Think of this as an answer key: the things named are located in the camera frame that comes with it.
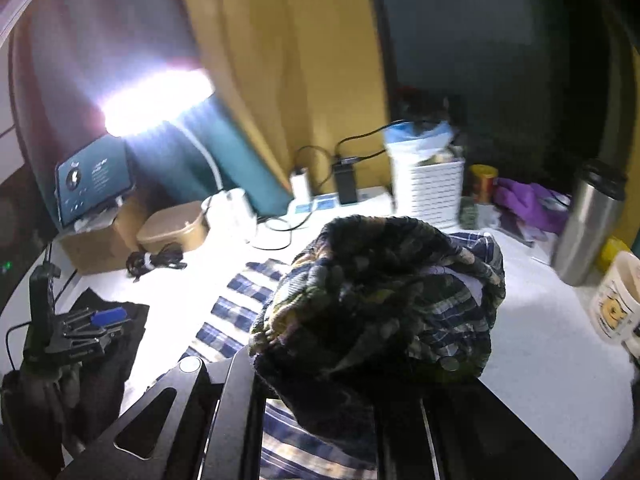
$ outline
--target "white table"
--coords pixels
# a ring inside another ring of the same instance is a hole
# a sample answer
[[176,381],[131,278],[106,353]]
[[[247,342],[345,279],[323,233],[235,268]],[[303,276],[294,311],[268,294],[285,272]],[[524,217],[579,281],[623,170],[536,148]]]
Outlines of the white table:
[[[388,214],[380,199],[318,212],[292,233],[290,247],[281,251],[256,250],[210,232],[202,247],[186,254],[187,269],[156,269],[138,283],[125,271],[86,276],[63,308],[70,308],[87,287],[105,300],[150,306],[146,334],[127,382],[127,408],[180,358],[242,264],[267,258],[289,263],[332,217],[373,215],[376,210]],[[525,246],[499,232],[492,234],[504,255],[507,295],[498,309],[493,351],[481,381],[578,478],[599,479],[631,432],[634,367],[622,347],[601,341],[591,327],[578,296],[585,303],[592,288],[565,285],[551,268],[531,260]],[[280,247],[288,240],[287,233],[261,228],[254,244]]]

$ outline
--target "power adapter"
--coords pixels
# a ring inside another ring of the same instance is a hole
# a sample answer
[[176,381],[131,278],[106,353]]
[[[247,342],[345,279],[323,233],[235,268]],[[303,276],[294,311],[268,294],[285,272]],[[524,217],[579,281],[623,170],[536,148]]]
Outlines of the power adapter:
[[332,165],[335,189],[341,205],[355,204],[358,201],[356,176],[353,169],[353,163],[357,160],[357,157],[344,158]]

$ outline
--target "crumpled plaid shirt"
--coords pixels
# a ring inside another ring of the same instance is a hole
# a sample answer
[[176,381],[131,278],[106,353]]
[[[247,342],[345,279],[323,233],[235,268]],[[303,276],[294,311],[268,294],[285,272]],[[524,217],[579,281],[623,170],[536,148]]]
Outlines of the crumpled plaid shirt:
[[345,372],[402,354],[430,380],[477,377],[504,297],[490,235],[447,236],[412,218],[335,219],[264,304],[250,351],[300,426],[373,461],[370,406]]

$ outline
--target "cardboard box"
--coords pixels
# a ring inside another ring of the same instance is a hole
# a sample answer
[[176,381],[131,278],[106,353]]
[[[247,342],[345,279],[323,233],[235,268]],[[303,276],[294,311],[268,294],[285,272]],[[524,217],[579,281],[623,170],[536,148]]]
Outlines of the cardboard box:
[[145,203],[134,193],[118,210],[100,215],[91,231],[62,233],[58,240],[79,274],[125,269],[129,255],[139,250],[136,235],[147,218]]

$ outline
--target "plastic basket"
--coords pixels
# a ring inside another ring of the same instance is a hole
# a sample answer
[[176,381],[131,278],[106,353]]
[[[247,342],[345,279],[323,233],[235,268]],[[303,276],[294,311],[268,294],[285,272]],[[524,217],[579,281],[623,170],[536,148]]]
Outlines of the plastic basket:
[[392,159],[396,215],[411,216],[443,228],[458,222],[463,158],[443,164],[411,166]]

